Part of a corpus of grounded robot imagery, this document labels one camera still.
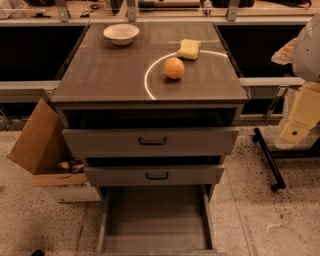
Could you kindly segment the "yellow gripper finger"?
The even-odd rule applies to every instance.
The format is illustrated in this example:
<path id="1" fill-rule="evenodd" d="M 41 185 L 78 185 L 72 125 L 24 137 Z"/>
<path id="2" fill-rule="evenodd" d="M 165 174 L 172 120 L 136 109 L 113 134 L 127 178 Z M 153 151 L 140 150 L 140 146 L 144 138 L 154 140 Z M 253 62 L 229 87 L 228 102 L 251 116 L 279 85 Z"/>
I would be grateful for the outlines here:
<path id="1" fill-rule="evenodd" d="M 296 93 L 280 138 L 288 143 L 301 142 L 320 122 L 320 83 L 305 83 Z"/>

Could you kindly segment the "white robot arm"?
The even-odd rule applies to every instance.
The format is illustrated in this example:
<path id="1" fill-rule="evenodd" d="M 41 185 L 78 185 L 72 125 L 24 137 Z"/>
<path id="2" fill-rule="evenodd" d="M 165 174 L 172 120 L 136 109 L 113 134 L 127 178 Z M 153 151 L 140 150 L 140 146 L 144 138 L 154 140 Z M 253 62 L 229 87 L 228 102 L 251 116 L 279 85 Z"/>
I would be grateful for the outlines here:
<path id="1" fill-rule="evenodd" d="M 296 93 L 279 137 L 285 143 L 299 143 L 320 122 L 320 12 L 298 36 L 276 51 L 271 61 L 292 64 L 293 73 L 304 80 Z"/>

